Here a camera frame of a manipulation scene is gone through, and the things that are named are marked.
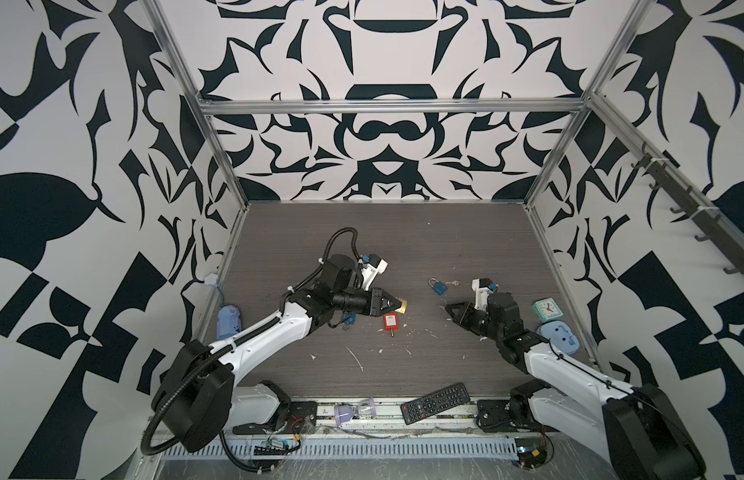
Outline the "red safety padlock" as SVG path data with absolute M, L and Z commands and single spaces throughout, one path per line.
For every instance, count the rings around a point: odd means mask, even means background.
M 390 333 L 391 336 L 395 335 L 395 332 L 399 329 L 398 314 L 396 312 L 388 313 L 383 316 L 384 329 Z

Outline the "blue padlock with key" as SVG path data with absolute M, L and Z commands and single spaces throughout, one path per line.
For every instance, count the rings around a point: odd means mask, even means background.
M 428 285 L 439 296 L 444 295 L 448 291 L 448 285 L 434 277 L 428 279 Z

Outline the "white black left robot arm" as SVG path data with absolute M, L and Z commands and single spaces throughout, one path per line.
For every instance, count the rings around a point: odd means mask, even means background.
M 288 402 L 284 392 L 271 382 L 246 388 L 239 383 L 336 312 L 383 317 L 400 309 L 401 300 L 373 284 L 387 266 L 375 254 L 326 254 L 314 272 L 285 291 L 274 313 L 226 339 L 184 346 L 152 400 L 141 453 L 157 455 L 176 444 L 196 452 L 235 426 L 278 424 Z

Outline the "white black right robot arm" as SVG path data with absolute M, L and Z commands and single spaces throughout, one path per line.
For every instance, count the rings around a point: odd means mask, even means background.
M 707 466 L 669 397 L 657 386 L 619 381 L 527 329 L 507 292 L 481 306 L 446 305 L 453 322 L 496 343 L 503 359 L 532 376 L 513 390 L 521 417 L 551 427 L 611 464 L 621 479 L 701 479 Z

